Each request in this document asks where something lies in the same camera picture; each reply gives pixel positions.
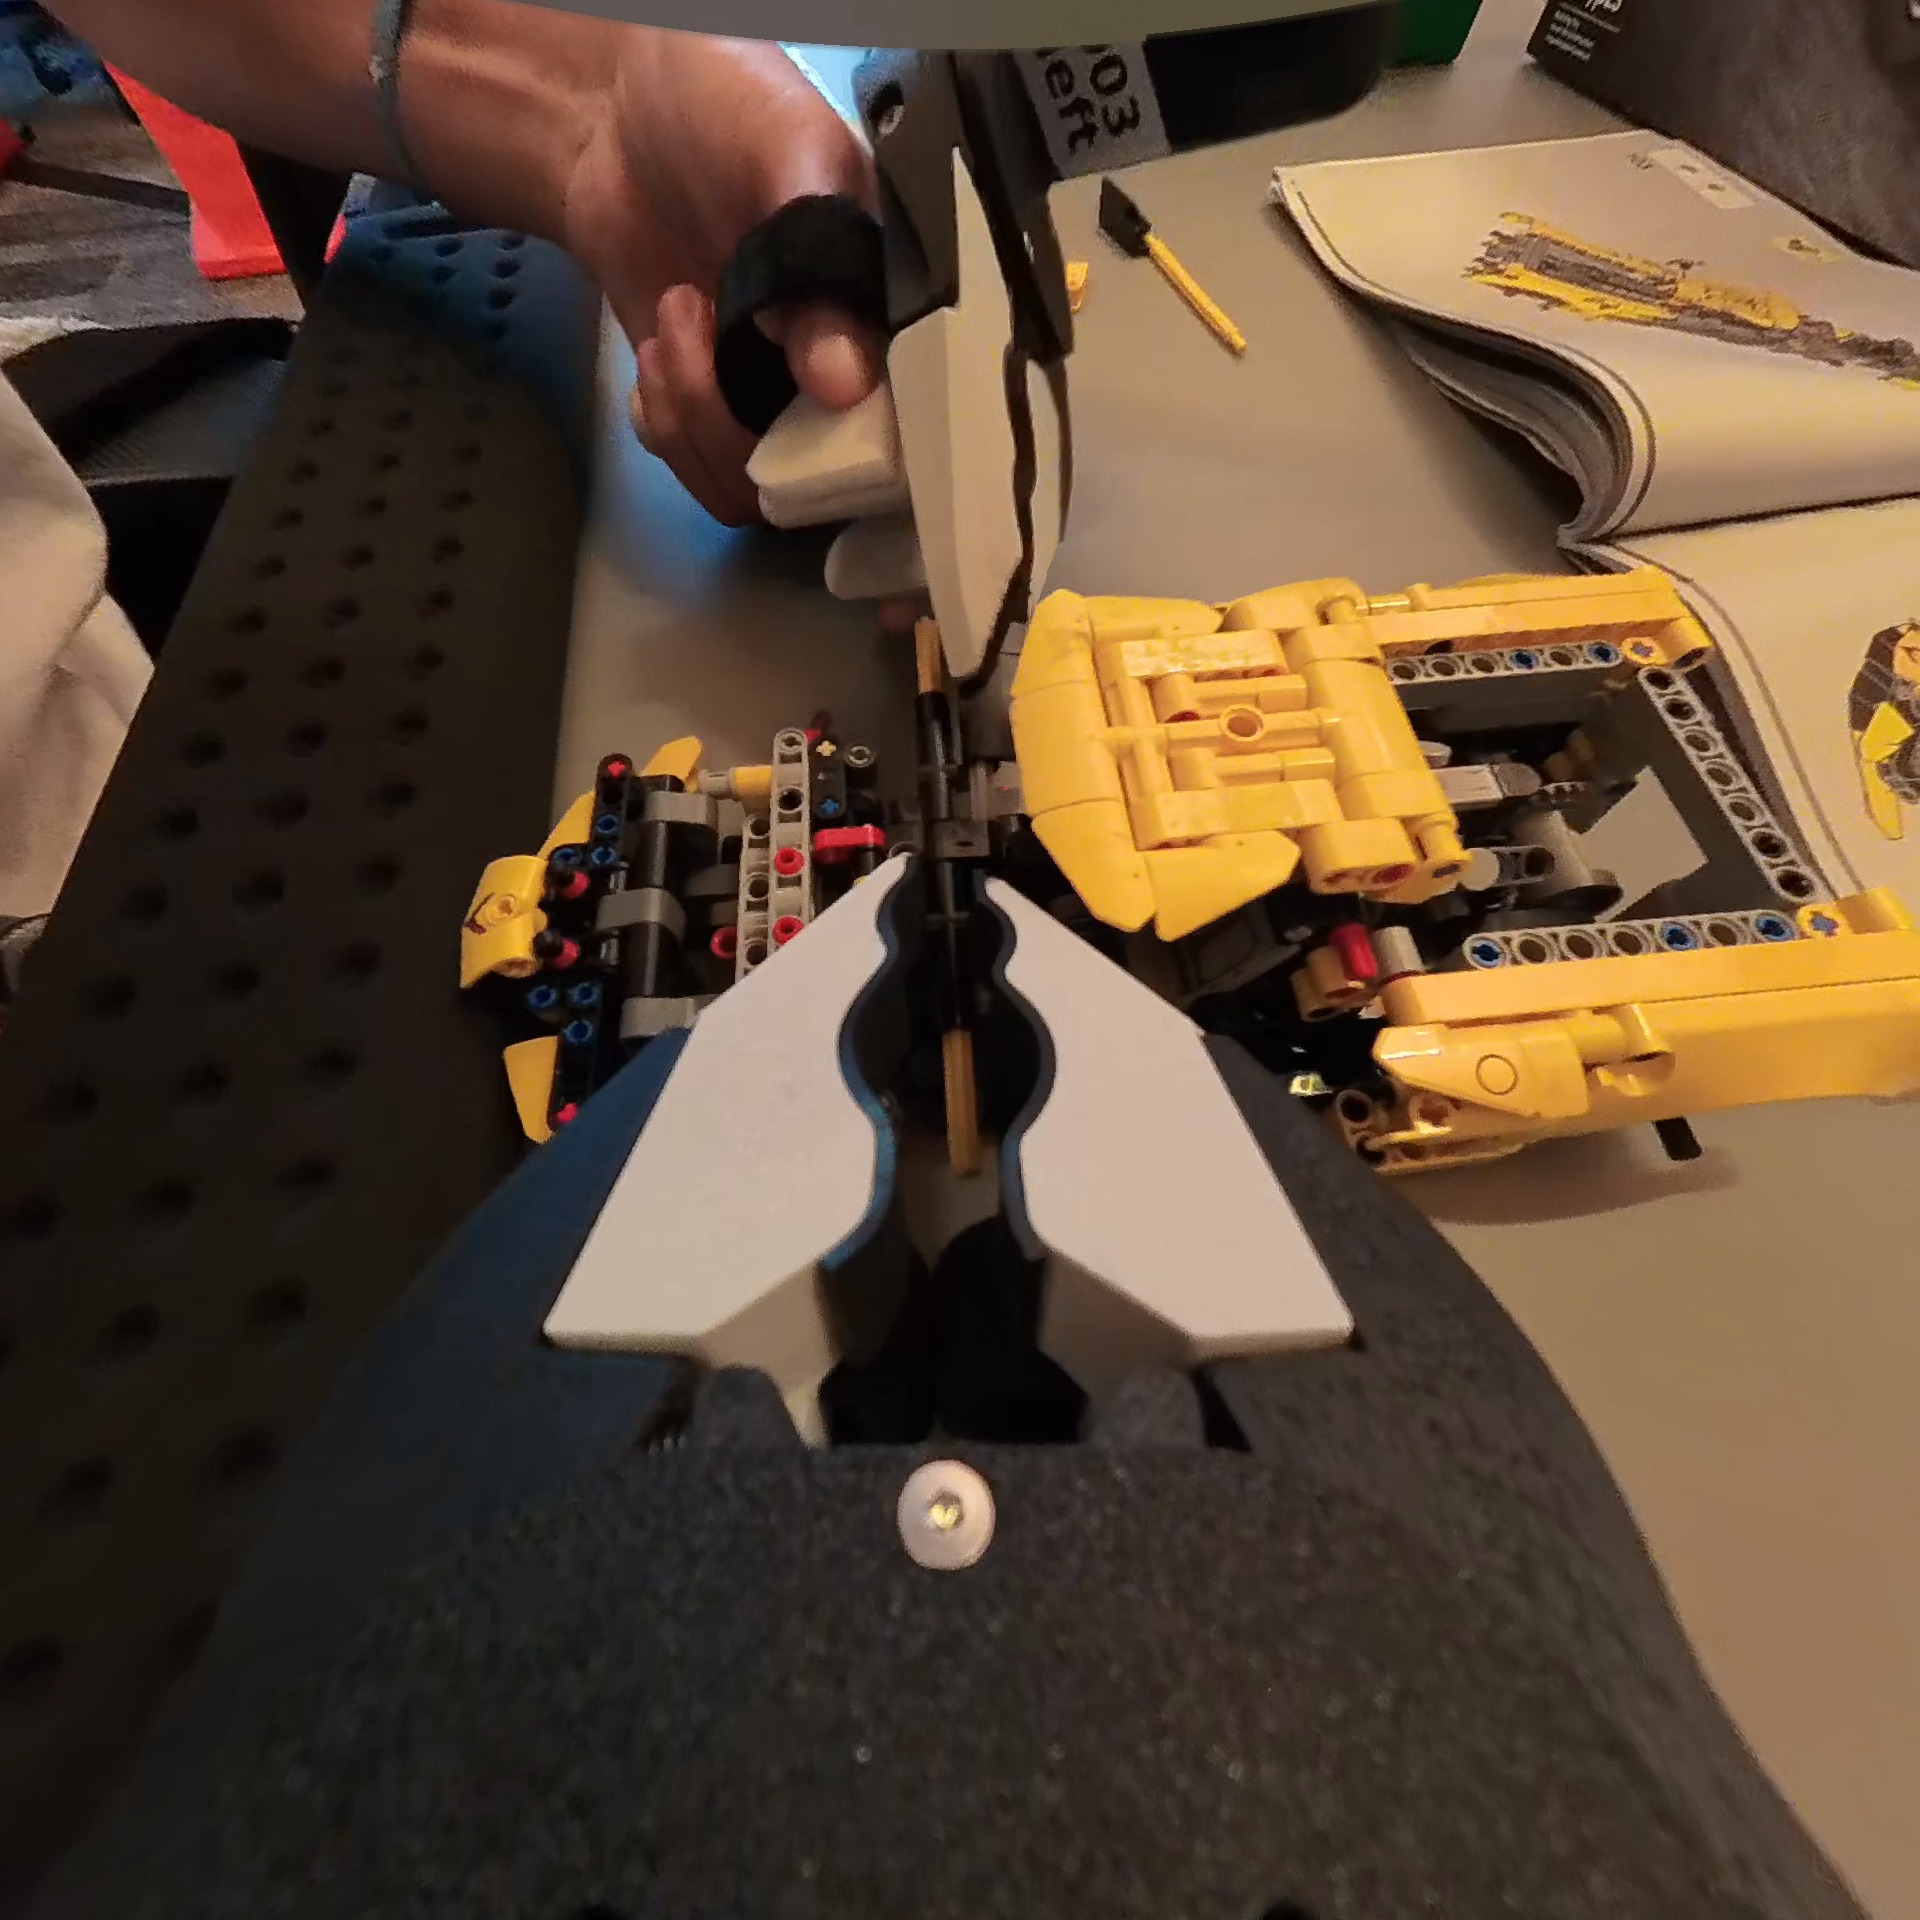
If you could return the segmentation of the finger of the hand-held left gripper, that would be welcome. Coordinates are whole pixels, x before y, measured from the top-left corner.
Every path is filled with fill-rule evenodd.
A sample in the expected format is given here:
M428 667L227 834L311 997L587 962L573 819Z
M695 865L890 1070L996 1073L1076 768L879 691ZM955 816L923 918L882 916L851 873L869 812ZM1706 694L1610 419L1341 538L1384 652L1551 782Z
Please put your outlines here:
M1040 578L1034 398L987 210L950 157L955 301L903 328L890 348L910 509L948 676L990 676L1008 628L1028 619Z
M1013 432L1006 506L1014 555L1003 569L999 604L981 658L981 678L999 666L1014 627L1026 625L1044 595L1071 508L1071 409L1067 364L1037 362L1022 348L1002 356L1002 387Z

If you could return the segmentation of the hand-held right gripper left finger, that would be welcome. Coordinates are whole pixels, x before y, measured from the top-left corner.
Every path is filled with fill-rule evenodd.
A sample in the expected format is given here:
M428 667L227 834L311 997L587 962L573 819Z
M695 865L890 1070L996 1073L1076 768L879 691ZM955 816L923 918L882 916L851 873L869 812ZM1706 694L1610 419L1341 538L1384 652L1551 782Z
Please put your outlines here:
M890 858L700 1018L543 1320L564 1352L827 1373L896 1323L922 865Z

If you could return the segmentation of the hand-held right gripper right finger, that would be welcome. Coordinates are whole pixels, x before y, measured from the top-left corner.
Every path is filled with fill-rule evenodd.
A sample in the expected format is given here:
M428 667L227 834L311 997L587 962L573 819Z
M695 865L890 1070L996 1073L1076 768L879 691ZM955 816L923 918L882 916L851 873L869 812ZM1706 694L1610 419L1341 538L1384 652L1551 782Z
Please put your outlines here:
M1006 881L995 986L1037 1043L999 1145L1040 1352L1092 1401L1151 1371L1344 1346L1352 1313L1184 1013Z

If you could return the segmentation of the yellow toy brick car model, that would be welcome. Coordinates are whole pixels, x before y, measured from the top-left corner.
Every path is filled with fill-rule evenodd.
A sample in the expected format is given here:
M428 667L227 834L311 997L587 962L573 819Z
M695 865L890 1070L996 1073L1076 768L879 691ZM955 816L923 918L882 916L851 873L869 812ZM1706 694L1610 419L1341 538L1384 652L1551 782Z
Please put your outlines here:
M948 1141L987 1028L971 886L1247 1048L1382 1176L1703 1113L1915 1099L1915 915L1842 881L1742 730L1712 628L1654 568L1229 604L1054 593L1006 740L916 627L916 787L824 717L759 764L603 756L492 859L460 986L546 1141L648 1043L911 856Z

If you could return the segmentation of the person's left forearm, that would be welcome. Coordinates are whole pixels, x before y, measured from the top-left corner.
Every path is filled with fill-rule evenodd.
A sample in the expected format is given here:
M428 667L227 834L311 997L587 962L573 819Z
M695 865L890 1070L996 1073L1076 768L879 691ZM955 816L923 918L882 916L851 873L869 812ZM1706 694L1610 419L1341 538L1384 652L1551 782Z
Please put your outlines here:
M381 177L368 82L372 3L47 3L98 60L237 141Z

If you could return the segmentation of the person's left hand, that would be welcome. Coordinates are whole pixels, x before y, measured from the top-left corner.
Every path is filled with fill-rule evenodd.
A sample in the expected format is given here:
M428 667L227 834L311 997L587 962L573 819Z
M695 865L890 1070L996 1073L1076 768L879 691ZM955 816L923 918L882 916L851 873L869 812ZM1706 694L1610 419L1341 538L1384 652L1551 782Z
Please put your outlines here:
M725 525L760 520L756 438L716 380L718 280L781 205L878 205L874 160L772 42L549 8L415 4L400 104L420 188L564 246L635 356L637 441Z

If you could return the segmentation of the yellow thin toy rod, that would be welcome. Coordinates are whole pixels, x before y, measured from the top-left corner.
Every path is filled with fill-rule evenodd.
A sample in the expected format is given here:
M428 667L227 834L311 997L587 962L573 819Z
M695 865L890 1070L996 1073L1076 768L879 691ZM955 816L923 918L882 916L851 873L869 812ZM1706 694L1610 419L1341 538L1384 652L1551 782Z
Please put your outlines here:
M1238 325L1227 315L1227 312L1202 289L1202 284L1186 270L1186 266L1172 254L1167 243L1159 236L1159 230L1148 230L1144 241L1144 256L1155 266L1157 275L1166 281L1170 292L1179 298L1184 309L1202 325L1207 336L1221 345L1235 358L1240 358L1247 352L1247 344Z

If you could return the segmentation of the black dimpled chair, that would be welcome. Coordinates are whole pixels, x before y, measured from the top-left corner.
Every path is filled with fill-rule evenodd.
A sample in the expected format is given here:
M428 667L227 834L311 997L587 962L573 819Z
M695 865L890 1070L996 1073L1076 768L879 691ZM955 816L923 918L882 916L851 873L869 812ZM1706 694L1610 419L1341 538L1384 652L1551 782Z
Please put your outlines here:
M5 1032L5 1916L205 1643L330 1382L516 1138L460 989L542 834L599 301L347 225Z

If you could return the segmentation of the blue wristband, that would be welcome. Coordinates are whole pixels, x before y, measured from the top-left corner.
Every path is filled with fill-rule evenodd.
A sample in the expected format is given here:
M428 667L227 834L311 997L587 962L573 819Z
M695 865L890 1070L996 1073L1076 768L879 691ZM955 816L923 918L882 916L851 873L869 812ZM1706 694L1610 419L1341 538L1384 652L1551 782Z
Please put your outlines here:
M400 64L414 11L414 3L372 3L368 14L368 82L386 166L381 179L406 190L419 190L419 169L404 133Z

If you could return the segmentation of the open instruction booklet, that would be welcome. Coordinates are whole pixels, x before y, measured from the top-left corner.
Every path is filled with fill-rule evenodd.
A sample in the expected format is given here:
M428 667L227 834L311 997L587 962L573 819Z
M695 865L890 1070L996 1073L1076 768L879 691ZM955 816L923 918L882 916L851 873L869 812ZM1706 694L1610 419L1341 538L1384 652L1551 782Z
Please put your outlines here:
M1283 165L1268 198L1453 402L1669 574L1815 865L1915 884L1918 292L1692 147Z

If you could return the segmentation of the orange plastic object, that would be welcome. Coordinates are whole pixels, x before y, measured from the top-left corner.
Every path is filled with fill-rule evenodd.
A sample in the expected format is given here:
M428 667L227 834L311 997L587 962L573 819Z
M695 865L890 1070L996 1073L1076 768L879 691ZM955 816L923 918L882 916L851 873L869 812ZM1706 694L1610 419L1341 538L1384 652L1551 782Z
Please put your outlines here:
M252 152L116 64L104 70L186 192L198 273L287 277L303 294L346 241L347 177Z

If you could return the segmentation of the toy car set box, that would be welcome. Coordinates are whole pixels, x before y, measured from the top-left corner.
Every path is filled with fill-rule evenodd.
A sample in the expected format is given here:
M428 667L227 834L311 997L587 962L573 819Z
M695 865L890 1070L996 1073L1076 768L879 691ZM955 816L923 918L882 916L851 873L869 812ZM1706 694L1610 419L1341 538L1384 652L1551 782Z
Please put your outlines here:
M1549 3L1546 76L1918 266L1915 3Z

